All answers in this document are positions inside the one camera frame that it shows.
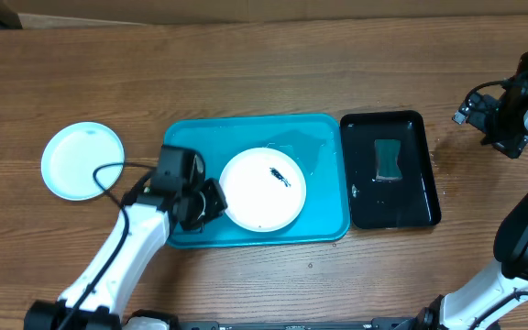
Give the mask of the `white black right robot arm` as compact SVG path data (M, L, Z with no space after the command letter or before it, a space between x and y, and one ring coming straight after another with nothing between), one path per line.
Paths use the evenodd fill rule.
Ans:
M528 73L501 81L528 90ZM528 108L523 116L528 131ZM497 329L498 321L528 301L528 193L501 223L494 259L457 291L439 296L400 329Z

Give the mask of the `green sponge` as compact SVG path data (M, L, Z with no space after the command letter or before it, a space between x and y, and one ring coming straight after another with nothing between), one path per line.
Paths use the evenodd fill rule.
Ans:
M376 181L395 182L402 179L398 165L401 142L398 139L376 139L374 141L376 159Z

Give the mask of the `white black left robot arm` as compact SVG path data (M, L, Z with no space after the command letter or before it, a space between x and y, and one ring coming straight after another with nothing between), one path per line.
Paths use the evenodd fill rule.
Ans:
M227 208L215 179L160 190L140 179L124 195L110 236L92 262L56 302L36 301L24 327L34 329L123 329L123 312L145 268L173 229L203 228Z

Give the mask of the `light blue plate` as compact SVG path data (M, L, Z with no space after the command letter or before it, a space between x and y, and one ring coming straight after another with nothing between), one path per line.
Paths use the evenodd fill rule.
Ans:
M80 122L59 131L45 147L40 171L55 195L69 201L92 199L120 177L125 150L118 135L95 122Z

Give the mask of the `white plate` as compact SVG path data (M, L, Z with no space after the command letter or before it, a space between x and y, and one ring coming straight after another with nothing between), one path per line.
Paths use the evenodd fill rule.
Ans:
M220 186L225 214L251 232L273 232L291 224L306 201L306 181L296 162L273 148L250 148L224 167Z

